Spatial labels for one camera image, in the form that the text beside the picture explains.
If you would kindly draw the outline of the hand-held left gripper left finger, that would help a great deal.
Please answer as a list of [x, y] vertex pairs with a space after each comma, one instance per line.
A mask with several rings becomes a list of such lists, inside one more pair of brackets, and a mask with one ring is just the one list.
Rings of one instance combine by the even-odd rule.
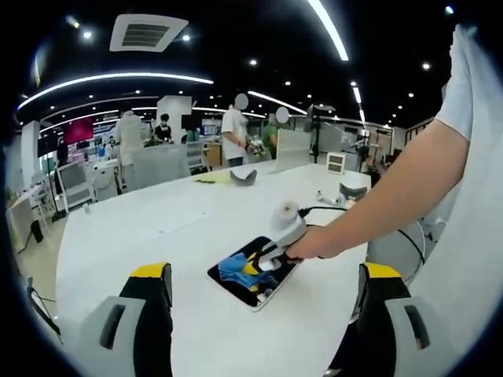
[[117, 296], [82, 322], [75, 361], [84, 376], [172, 376], [171, 264], [135, 269]]

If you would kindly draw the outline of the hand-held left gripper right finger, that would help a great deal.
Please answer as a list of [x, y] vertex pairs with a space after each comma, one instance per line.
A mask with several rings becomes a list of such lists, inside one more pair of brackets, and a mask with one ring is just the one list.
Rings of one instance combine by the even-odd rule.
[[446, 376], [457, 359], [437, 313], [388, 265], [359, 266], [356, 376]]

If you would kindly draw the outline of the person's right hand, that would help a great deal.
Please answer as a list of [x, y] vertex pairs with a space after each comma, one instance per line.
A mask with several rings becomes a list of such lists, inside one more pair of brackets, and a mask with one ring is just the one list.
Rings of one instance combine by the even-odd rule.
[[285, 254], [294, 262], [329, 257], [329, 236], [324, 227], [309, 227], [305, 235], [288, 247]]

